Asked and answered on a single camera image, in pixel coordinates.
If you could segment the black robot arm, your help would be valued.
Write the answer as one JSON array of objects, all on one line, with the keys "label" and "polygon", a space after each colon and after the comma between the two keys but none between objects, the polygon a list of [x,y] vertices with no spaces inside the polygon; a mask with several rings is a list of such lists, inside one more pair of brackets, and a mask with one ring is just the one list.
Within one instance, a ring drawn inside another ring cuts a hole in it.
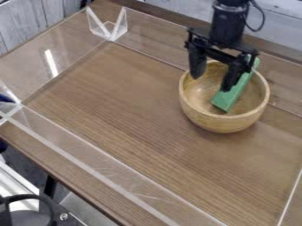
[{"label": "black robot arm", "polygon": [[[258,28],[247,24],[250,6],[262,14]],[[189,70],[194,79],[203,76],[206,59],[210,57],[227,65],[221,91],[229,92],[246,72],[251,72],[257,61],[258,50],[243,43],[243,32],[249,28],[258,32],[266,23],[266,14],[257,0],[215,0],[214,14],[209,33],[198,28],[187,29],[186,49],[189,52]]]}]

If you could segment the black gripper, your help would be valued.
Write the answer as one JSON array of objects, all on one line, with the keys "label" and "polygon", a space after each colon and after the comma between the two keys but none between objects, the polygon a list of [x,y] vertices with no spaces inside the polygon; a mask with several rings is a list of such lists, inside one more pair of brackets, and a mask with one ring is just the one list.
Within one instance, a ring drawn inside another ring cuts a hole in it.
[{"label": "black gripper", "polygon": [[229,92],[238,83],[243,73],[251,71],[258,56],[257,48],[243,41],[237,41],[233,44],[215,42],[209,37],[209,34],[197,27],[187,29],[185,47],[189,52],[190,74],[194,79],[203,76],[206,59],[209,57],[227,65],[221,91]]}]

